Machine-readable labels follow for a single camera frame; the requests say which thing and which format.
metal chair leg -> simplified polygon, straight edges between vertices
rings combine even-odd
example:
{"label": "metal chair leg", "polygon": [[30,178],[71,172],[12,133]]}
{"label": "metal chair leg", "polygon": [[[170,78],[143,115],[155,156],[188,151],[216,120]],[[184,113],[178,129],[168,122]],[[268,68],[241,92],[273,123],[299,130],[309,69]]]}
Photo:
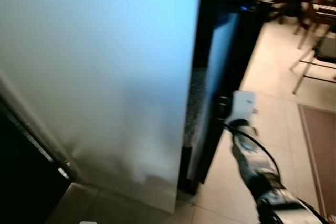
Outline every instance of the metal chair leg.
{"label": "metal chair leg", "polygon": [[306,51],[301,57],[300,59],[298,59],[296,62],[294,62],[294,64],[289,68],[291,71],[293,71],[293,68],[297,66],[297,64],[300,63],[300,61],[302,61],[305,57],[307,57],[307,55],[309,54],[309,52],[312,51],[312,49],[308,49],[308,51]]}
{"label": "metal chair leg", "polygon": [[293,90],[293,94],[296,94],[296,91],[298,91],[298,89],[299,89],[299,87],[300,87],[300,85],[301,85],[301,83],[304,79],[304,76],[306,75],[306,73],[308,72],[308,70],[310,68],[310,65],[311,65],[313,59],[314,59],[314,55],[311,56],[311,58],[309,60],[309,63],[307,63],[306,67],[304,68],[304,71],[303,71],[302,75],[300,76],[298,82],[295,85],[295,88]]}

white refrigerator door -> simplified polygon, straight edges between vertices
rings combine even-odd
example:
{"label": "white refrigerator door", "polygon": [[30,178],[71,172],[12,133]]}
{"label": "white refrigerator door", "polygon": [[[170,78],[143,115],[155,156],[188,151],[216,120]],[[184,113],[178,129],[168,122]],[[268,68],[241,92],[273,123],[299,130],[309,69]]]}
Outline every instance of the white refrigerator door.
{"label": "white refrigerator door", "polygon": [[0,92],[26,123],[83,180],[173,212],[198,0],[0,7]]}

chair leg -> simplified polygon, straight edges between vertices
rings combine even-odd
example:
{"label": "chair leg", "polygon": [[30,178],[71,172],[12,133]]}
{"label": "chair leg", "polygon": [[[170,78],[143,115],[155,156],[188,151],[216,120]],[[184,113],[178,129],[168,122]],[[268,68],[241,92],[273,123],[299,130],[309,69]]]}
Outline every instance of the chair leg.
{"label": "chair leg", "polygon": [[301,83],[304,79],[304,76],[306,75],[306,73],[308,72],[308,70],[310,68],[310,65],[311,65],[313,59],[314,59],[314,55],[311,56],[311,58],[309,60],[309,63],[307,63],[306,67],[304,68],[304,71],[303,71],[302,75],[300,76],[298,82],[295,85],[295,88],[293,90],[293,94],[296,94],[296,91],[298,91],[298,89],[299,89],[299,87],[300,87],[300,85],[301,85]]}
{"label": "chair leg", "polygon": [[316,23],[315,23],[314,28],[313,28],[313,30],[312,30],[313,33],[316,32],[316,30],[320,27],[320,25],[321,25],[321,24],[320,24],[319,22],[316,22]]}
{"label": "chair leg", "polygon": [[275,14],[274,16],[269,16],[268,19],[267,19],[268,22],[281,17],[283,15],[284,6],[282,6],[280,8],[276,8],[274,11],[277,11],[278,13]]}
{"label": "chair leg", "polygon": [[307,57],[307,55],[309,54],[309,52],[311,51],[312,49],[308,49],[301,57],[300,59],[298,59],[296,62],[294,62],[294,64],[289,68],[291,71],[293,71],[293,68],[297,66],[297,64],[300,63],[300,61],[302,61],[305,57]]}
{"label": "chair leg", "polygon": [[285,21],[285,13],[288,9],[288,4],[284,4],[282,9],[281,9],[281,15],[279,16],[279,24],[283,24]]}
{"label": "chair leg", "polygon": [[296,28],[296,30],[294,31],[294,35],[298,34],[300,29],[301,29],[301,24],[299,23],[298,28]]}
{"label": "chair leg", "polygon": [[311,22],[309,23],[307,29],[304,31],[303,33],[303,37],[298,45],[298,49],[302,48],[303,43],[305,42],[306,38],[308,37],[308,32],[309,32],[309,28],[310,28]]}

black refrigerator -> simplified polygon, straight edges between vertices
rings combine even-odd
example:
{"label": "black refrigerator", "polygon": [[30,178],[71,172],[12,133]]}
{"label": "black refrigerator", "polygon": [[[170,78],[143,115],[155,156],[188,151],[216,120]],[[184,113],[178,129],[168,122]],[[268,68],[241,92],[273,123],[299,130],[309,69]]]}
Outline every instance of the black refrigerator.
{"label": "black refrigerator", "polygon": [[223,132],[271,0],[200,0],[178,188],[195,194]]}

refrigerator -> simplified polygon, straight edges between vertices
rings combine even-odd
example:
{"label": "refrigerator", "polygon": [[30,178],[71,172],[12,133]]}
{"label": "refrigerator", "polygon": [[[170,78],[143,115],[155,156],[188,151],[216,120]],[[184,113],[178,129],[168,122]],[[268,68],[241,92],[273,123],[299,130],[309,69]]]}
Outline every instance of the refrigerator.
{"label": "refrigerator", "polygon": [[0,6],[0,96],[68,177],[168,212],[196,193],[268,0]]}

